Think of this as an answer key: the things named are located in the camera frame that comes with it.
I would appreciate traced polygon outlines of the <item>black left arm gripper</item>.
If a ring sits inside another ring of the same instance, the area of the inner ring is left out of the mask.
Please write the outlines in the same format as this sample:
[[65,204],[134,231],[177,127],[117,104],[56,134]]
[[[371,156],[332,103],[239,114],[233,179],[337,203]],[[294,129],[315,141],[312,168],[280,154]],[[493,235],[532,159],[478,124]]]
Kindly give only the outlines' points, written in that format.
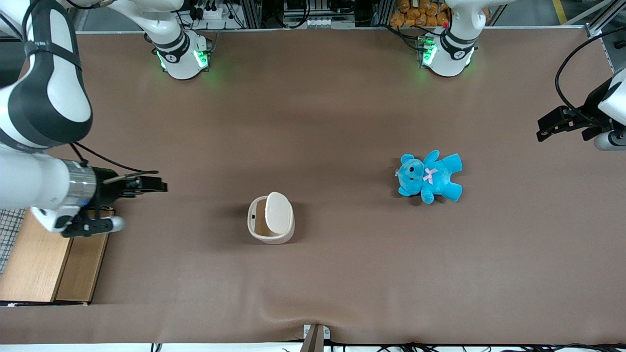
[[592,90],[581,106],[556,107],[538,120],[538,142],[544,142],[557,133],[569,132],[572,112],[576,116],[576,123],[584,126],[584,140],[595,138],[595,142],[614,142],[613,96],[612,80],[608,79]]

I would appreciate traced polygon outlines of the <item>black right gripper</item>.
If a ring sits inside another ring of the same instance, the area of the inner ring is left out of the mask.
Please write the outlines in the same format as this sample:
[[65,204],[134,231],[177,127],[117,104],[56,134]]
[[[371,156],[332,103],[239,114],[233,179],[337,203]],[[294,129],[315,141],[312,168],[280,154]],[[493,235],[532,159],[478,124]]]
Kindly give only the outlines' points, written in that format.
[[154,176],[140,176],[140,172],[119,175],[114,170],[93,167],[96,189],[92,196],[92,209],[100,210],[119,198],[136,198],[147,193],[166,193],[168,183]]

